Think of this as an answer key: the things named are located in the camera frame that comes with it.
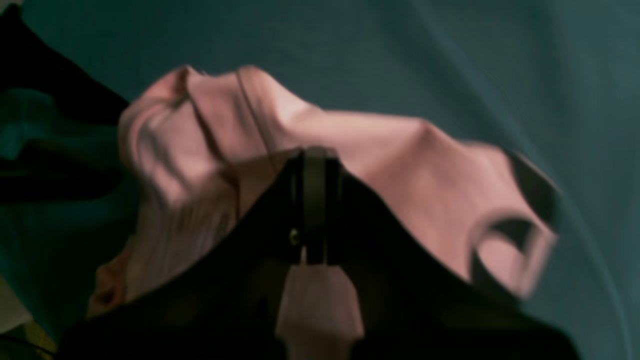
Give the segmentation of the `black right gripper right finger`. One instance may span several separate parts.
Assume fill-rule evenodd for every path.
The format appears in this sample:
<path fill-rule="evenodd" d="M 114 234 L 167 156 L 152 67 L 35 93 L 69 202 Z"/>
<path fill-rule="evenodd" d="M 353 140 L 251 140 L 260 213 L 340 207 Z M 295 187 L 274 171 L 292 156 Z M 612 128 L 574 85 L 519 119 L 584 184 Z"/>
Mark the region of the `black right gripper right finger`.
<path fill-rule="evenodd" d="M 470 282 L 427 253 L 384 201 L 326 148 L 302 156 L 302 245 L 309 265 L 345 271 L 365 314 L 365 337 L 353 360 L 578 360 L 562 331 L 519 311 L 522 296 L 489 269 L 481 248 L 499 240 L 517 255 L 519 279 L 552 230 L 554 192 L 521 159 L 510 171 L 532 215 L 495 214 L 476 221 L 468 256 Z"/>

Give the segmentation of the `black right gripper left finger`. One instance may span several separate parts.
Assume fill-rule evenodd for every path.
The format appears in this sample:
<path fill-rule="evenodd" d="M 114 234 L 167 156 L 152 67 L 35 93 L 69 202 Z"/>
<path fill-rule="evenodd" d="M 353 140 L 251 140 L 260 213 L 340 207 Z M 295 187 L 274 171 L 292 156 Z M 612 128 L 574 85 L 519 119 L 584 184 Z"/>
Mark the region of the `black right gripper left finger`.
<path fill-rule="evenodd" d="M 71 330 L 57 360 L 285 360 L 275 323 L 303 244 L 302 151 L 220 244 L 142 297 Z"/>

